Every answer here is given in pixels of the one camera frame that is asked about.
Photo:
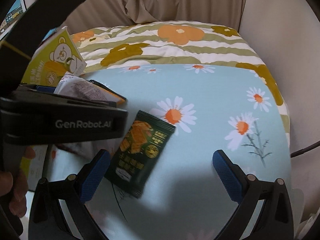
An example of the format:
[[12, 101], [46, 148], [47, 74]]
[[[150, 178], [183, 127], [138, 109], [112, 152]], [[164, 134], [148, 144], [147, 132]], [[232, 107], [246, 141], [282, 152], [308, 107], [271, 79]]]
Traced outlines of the person left hand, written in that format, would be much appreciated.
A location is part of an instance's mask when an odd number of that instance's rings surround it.
[[13, 192], [8, 207], [10, 212], [19, 218], [22, 218], [27, 212], [25, 195], [28, 190], [27, 177], [21, 168], [15, 180], [10, 172], [1, 171], [1, 196]]

